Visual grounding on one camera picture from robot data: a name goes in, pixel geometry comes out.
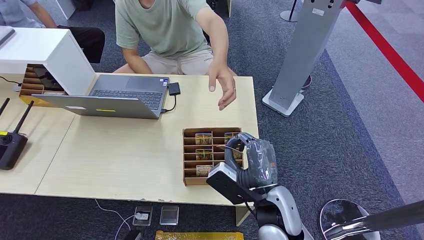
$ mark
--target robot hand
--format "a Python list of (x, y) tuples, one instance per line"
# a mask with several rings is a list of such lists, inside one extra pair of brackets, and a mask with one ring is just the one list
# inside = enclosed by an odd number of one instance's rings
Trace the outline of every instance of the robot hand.
[[(242, 169), (233, 149), (246, 147), (249, 167)], [(313, 240), (304, 228), (290, 191), (277, 184), (277, 161), (270, 142), (238, 133), (225, 145), (225, 162), (209, 172), (206, 182), (233, 204), (254, 203), (260, 240)]]

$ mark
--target khaki shorts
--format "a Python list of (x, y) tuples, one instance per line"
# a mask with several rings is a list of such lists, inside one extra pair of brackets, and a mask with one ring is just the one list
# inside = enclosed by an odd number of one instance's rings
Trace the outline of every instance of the khaki shorts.
[(171, 59), (151, 51), (142, 58), (154, 74), (206, 75), (214, 55), (206, 49)]

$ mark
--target black pants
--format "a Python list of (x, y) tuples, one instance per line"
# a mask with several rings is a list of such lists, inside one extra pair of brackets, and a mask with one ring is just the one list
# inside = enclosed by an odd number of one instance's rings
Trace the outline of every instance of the black pants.
[(98, 64), (105, 46), (105, 33), (97, 27), (57, 26), (69, 29), (90, 63)]

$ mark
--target person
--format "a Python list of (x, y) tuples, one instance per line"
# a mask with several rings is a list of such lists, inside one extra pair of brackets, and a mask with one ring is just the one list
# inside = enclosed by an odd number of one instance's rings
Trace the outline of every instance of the person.
[[(116, 44), (126, 61), (115, 73), (209, 75), (209, 90), (217, 81), (222, 88), (220, 111), (236, 99), (227, 27), (206, 0), (117, 0), (115, 21)], [(140, 38), (151, 48), (143, 57)]]
[[(28, 18), (19, 1), (28, 6), (42, 24)], [(105, 33), (102, 30), (96, 27), (57, 26), (50, 14), (37, 0), (0, 0), (1, 25), (16, 28), (69, 29), (90, 63), (100, 63), (102, 58), (105, 46)]]

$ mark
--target laptop keyboard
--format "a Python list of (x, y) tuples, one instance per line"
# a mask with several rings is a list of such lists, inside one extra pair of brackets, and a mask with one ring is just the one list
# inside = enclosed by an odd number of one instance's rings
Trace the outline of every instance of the laptop keyboard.
[(162, 92), (156, 91), (109, 91), (96, 89), (93, 96), (140, 99), (149, 109), (158, 110), (161, 103)]

